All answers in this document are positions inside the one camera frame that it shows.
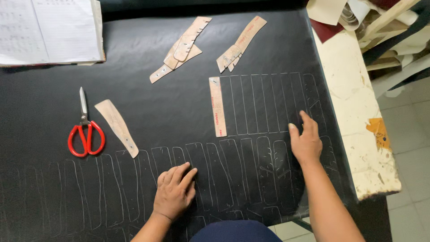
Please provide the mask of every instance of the scissors blade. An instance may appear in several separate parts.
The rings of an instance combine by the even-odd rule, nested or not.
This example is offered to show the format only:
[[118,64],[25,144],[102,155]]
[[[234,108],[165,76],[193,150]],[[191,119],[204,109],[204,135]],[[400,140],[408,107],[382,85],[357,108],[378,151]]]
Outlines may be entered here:
[[80,103],[81,103],[81,125],[89,124],[88,122],[88,111],[86,109],[85,94],[83,93],[83,88],[79,89]]

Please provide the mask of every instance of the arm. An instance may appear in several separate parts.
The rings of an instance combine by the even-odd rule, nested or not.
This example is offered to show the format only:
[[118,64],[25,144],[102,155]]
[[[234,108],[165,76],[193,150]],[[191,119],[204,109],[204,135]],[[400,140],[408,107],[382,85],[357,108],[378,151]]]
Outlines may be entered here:
[[318,125],[304,111],[303,133],[288,124],[291,148],[303,171],[309,199],[309,216],[317,241],[363,242],[364,238],[344,207],[329,177],[319,161],[323,144]]
[[189,167],[190,163],[187,162],[160,174],[154,210],[132,242],[162,241],[172,222],[188,208],[196,194],[195,182],[192,179],[197,173],[197,168],[194,168],[181,181],[182,175]]

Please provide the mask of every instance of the orange tape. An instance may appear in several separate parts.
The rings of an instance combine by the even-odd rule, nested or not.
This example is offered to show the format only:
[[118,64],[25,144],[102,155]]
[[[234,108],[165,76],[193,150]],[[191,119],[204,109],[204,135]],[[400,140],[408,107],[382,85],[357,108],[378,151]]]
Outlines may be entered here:
[[379,148],[388,149],[390,148],[390,139],[388,138],[387,128],[385,127],[384,120],[382,118],[370,118],[366,129],[375,134],[376,146]]

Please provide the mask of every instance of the notebook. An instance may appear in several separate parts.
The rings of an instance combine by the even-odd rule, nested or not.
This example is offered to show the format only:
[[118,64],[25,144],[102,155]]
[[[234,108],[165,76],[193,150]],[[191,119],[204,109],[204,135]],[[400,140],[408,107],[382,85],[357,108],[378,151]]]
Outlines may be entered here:
[[97,0],[0,0],[0,66],[105,61]]

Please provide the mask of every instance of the red scissors handle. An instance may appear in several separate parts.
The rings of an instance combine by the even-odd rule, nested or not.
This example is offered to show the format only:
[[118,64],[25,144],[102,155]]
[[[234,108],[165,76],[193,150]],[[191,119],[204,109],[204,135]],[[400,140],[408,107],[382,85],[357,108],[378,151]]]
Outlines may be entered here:
[[[100,134],[100,138],[101,138],[100,147],[94,152],[91,151],[91,136],[92,136],[92,127],[93,126],[98,131],[98,133]],[[83,149],[84,149],[84,153],[82,153],[82,154],[76,152],[76,150],[73,148],[73,142],[72,141],[73,141],[73,136],[76,133],[76,130],[79,130],[79,136],[80,136],[81,141],[82,141],[82,145],[83,145]],[[96,155],[104,147],[104,133],[101,130],[101,128],[94,121],[91,121],[91,124],[88,125],[88,137],[87,137],[87,140],[85,140],[85,135],[83,133],[82,126],[81,125],[75,125],[69,134],[68,146],[69,146],[70,152],[74,156],[77,156],[77,157],[85,157],[87,154]]]

